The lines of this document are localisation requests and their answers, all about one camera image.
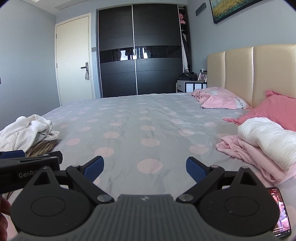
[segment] pillow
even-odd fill
[[[220,87],[197,89],[193,91],[191,95],[202,103],[203,108],[223,108],[232,110],[251,109],[251,107],[242,98],[238,97],[231,91]]]
[[[240,125],[250,118],[266,117],[286,130],[296,131],[296,99],[271,90],[266,90],[265,93],[267,98],[249,113],[238,119],[223,120]]]

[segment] headboard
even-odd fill
[[[296,98],[296,44],[232,49],[207,57],[207,86],[223,87],[256,107],[270,89]]]

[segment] nightstand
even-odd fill
[[[178,80],[177,89],[178,92],[190,93],[196,89],[204,89],[207,87],[207,83],[200,81],[190,81],[190,80]]]

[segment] air vent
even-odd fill
[[[73,6],[73,5],[81,3],[81,2],[86,2],[86,1],[89,1],[89,0],[70,0],[70,1],[62,3],[58,6],[55,6],[55,8],[57,8],[58,10],[63,10],[67,7]]]

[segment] smartphone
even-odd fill
[[[279,206],[279,220],[273,230],[273,234],[280,239],[285,239],[292,234],[288,213],[283,197],[278,188],[267,188],[274,201]]]

